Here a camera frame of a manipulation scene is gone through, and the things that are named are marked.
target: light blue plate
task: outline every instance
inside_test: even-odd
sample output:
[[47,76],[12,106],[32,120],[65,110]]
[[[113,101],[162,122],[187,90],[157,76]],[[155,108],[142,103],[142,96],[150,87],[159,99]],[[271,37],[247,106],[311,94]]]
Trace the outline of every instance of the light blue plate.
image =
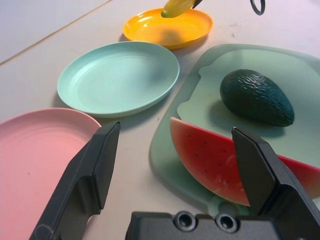
[[124,117],[162,100],[179,71],[176,56],[160,45],[117,42],[73,61],[62,72],[57,92],[73,109],[102,118]]

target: plastic plate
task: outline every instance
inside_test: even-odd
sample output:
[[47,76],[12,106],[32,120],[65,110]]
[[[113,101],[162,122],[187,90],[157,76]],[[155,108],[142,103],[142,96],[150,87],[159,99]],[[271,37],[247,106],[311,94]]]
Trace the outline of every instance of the plastic plate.
[[126,38],[179,49],[204,38],[214,25],[211,17],[199,10],[189,9],[175,18],[161,17],[162,10],[145,11],[128,20],[123,28]]
[[180,71],[168,49],[141,41],[124,41],[80,56],[61,74],[57,92],[73,109],[101,118],[143,111],[162,100]]
[[99,127],[67,108],[0,124],[0,239],[29,239],[69,161]]

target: watermelon slice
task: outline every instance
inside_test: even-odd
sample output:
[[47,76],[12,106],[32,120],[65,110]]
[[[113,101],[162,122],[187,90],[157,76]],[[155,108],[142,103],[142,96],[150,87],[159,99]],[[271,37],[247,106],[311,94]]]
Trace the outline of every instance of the watermelon slice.
[[[249,206],[232,139],[174,117],[170,120],[170,130],[183,165],[199,183],[222,198]],[[320,196],[319,168],[278,157],[291,169],[311,198]]]

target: yellow plate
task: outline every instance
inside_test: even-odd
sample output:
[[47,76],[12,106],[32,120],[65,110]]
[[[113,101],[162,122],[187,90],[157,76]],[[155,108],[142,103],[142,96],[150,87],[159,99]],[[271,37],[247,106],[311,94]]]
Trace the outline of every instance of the yellow plate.
[[161,17],[162,8],[139,13],[128,20],[123,34],[131,41],[144,41],[179,49],[204,38],[213,27],[213,20],[203,11],[189,9],[175,18]]

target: table surface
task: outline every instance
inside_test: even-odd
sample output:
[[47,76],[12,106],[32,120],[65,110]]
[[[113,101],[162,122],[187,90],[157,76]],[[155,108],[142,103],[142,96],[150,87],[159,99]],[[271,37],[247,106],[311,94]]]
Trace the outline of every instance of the table surface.
[[[161,8],[166,0],[112,0],[0,66],[0,122],[49,107],[66,107],[57,96],[62,70],[83,53],[125,41],[124,23]],[[199,57],[219,44],[284,48],[320,58],[320,0],[270,1],[257,16],[249,0],[203,1],[199,6],[215,25],[198,45],[173,51],[181,66],[172,93],[156,106],[121,119],[113,177],[101,215],[90,219],[85,240],[124,240],[132,211],[203,211],[161,182],[150,169],[149,148],[159,121]],[[102,124],[108,119],[98,119]]]

